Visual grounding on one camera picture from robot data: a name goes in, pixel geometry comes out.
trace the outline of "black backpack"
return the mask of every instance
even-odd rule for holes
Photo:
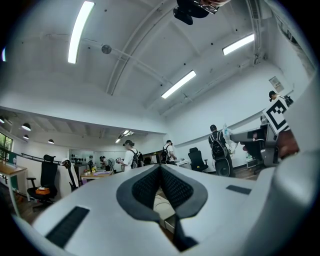
[[[288,107],[290,107],[290,105],[292,105],[292,103],[294,103],[294,101],[291,99],[290,96],[284,96],[284,100],[285,100],[285,103],[287,104]]]
[[[168,147],[170,145],[166,146],[163,146],[163,149],[162,149],[162,152],[161,152],[161,163],[162,164],[165,164],[167,163],[167,161],[169,160],[169,152],[168,152]]]
[[[212,153],[212,157],[213,159],[215,159],[216,157],[220,157],[222,155],[224,155],[224,157],[227,157],[228,155],[228,149],[221,144],[221,136],[222,136],[222,132],[218,131],[216,134],[216,138],[214,138],[214,135],[211,134],[210,138],[212,140],[211,143],[211,153]]]
[[[129,150],[133,153],[131,169],[142,167],[143,156],[142,156],[141,152],[138,152],[138,150],[137,150],[135,153],[133,150],[131,150],[131,149],[129,149]]]

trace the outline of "black chair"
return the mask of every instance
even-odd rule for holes
[[[190,160],[191,160],[191,169],[197,172],[203,172],[205,169],[208,168],[207,161],[208,159],[205,159],[205,163],[202,160],[201,151],[199,151],[196,147],[190,148],[190,153],[188,154]]]
[[[40,180],[40,184],[41,187],[44,188],[49,188],[50,189],[50,193],[49,194],[37,194],[36,190],[39,187],[35,186],[35,182],[34,180],[36,180],[36,178],[33,177],[28,177],[26,178],[27,180],[32,182],[33,187],[28,188],[27,192],[28,194],[39,200],[40,203],[42,203],[41,205],[35,206],[32,208],[33,211],[35,210],[40,210],[40,209],[44,209],[46,207],[48,207],[49,205],[51,205],[53,202],[51,201],[51,199],[53,199],[56,195],[57,195],[57,188],[55,186],[55,178],[56,178],[56,174],[57,174],[57,170],[58,170],[58,164],[53,163],[55,156],[50,156],[50,155],[44,155],[43,156],[44,161],[42,162],[41,165],[41,180]]]
[[[143,161],[145,166],[151,165],[151,158],[150,157],[146,157]]]

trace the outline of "window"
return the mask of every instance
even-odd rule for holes
[[[12,138],[7,137],[0,132],[0,148],[11,151],[13,142],[14,140]],[[0,150],[0,157],[3,158],[4,156],[5,152]]]

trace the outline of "ceiling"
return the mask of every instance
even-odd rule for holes
[[[0,109],[0,116],[12,123],[11,125],[8,121],[6,121],[5,123],[0,124],[0,127],[19,138],[22,138],[25,134],[28,134],[30,140],[33,140],[33,137],[35,137],[37,133],[57,133],[78,135],[79,137],[101,138],[115,142],[118,136],[126,130],[125,128],[120,127],[99,126],[90,123],[61,120],[35,114],[18,113],[4,109]],[[21,127],[21,125],[24,123],[30,124],[30,132],[25,131]],[[137,130],[133,130],[133,132],[134,133],[132,135],[124,138],[128,138],[130,140],[139,140],[148,135],[147,132]]]
[[[167,115],[252,63],[253,44],[227,56],[222,52],[253,32],[245,0],[233,0],[215,15],[193,18],[192,26],[174,18],[176,0],[94,0],[77,63],[70,64],[69,41],[83,2],[42,1],[29,13],[8,47],[7,61],[16,73],[63,74],[95,86],[101,94],[127,97]],[[102,52],[103,45],[111,46],[110,54]],[[161,95],[190,70],[196,77],[163,99]],[[55,122],[58,130],[71,131],[65,122]],[[86,131],[79,127],[77,132]]]

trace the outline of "white t-shirt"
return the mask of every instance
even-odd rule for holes
[[[106,167],[108,165],[108,160],[106,158],[103,159],[102,167]]]
[[[133,152],[138,153],[138,150],[135,148],[131,149]],[[132,160],[134,159],[134,153],[131,150],[127,150],[124,155],[124,160],[123,163],[125,164],[124,166],[124,171],[129,171],[131,170],[131,164]]]
[[[283,97],[283,96],[281,96],[281,95],[279,95],[279,94],[276,96],[275,99],[277,99],[277,98],[281,98],[281,99],[283,99],[284,101],[286,101],[285,97]]]
[[[168,161],[173,162],[174,158],[170,155],[170,152],[174,151],[174,147],[171,145],[168,145],[168,144],[165,144],[163,147],[164,147],[164,149],[168,150],[168,153],[169,153]]]

